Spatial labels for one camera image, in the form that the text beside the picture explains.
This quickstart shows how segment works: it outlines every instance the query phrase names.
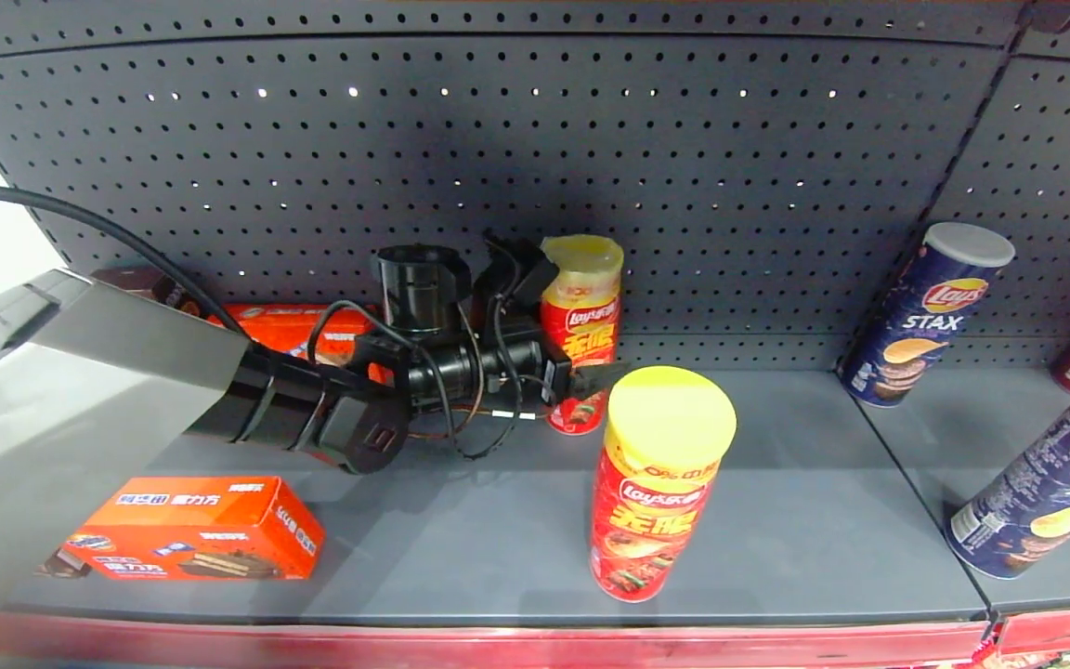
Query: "yellow lid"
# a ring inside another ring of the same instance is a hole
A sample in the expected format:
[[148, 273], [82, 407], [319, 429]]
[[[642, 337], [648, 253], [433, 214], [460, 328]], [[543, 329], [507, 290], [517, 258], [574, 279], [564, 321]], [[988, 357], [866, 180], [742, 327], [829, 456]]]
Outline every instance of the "yellow lid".
[[544, 291], [551, 302], [602, 305], [616, 295], [622, 278], [622, 246], [608, 237], [569, 234], [548, 237], [540, 245], [560, 275]]
[[718, 461], [737, 432], [734, 404], [721, 386], [678, 367], [644, 367], [610, 393], [610, 428], [630, 456], [671, 469]]

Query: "blue chip can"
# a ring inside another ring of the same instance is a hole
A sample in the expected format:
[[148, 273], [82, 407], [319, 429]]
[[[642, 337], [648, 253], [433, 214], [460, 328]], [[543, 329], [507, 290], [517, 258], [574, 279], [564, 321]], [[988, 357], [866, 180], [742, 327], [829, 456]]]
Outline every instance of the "blue chip can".
[[1013, 257], [1013, 244], [988, 229], [963, 223], [931, 226], [841, 365], [849, 394], [880, 407], [903, 401]]
[[946, 528], [970, 566], [1013, 579], [1070, 538], [1070, 408]]

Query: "orange snack box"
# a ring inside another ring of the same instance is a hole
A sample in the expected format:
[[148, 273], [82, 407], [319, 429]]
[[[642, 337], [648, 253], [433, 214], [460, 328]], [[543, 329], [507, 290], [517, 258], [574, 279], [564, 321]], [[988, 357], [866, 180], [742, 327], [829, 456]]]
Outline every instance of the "orange snack box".
[[110, 579], [306, 579], [324, 530], [278, 475], [131, 478], [64, 543]]
[[[227, 313], [251, 339], [299, 359], [308, 356], [308, 335], [324, 308], [326, 305], [226, 305]], [[214, 317], [209, 321], [219, 322]], [[353, 339], [370, 328], [369, 321], [355, 310], [333, 314], [316, 343], [316, 362], [342, 367], [353, 355]]]

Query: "wafer box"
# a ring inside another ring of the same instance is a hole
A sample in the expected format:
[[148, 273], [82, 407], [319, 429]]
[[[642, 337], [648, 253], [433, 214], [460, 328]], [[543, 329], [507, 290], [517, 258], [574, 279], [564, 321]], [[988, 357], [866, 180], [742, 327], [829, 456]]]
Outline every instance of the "wafer box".
[[131, 478], [64, 550], [110, 579], [306, 579], [324, 543], [278, 475]]

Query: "potato chip image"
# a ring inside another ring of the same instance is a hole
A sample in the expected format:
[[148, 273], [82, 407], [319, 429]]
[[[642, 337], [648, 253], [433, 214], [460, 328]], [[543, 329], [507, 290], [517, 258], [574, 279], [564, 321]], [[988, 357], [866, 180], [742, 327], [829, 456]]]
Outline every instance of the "potato chip image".
[[666, 549], [668, 544], [655, 541], [655, 538], [636, 537], [632, 534], [613, 532], [606, 537], [606, 547], [618, 558], [635, 560], [655, 554]]
[[883, 351], [883, 358], [886, 359], [886, 362], [900, 364], [913, 361], [919, 355], [930, 354], [931, 351], [942, 349], [946, 346], [947, 341], [933, 341], [918, 337], [899, 339], [889, 347], [886, 347], [886, 350]]
[[1070, 534], [1070, 505], [1031, 520], [1031, 533], [1043, 538], [1056, 538]]

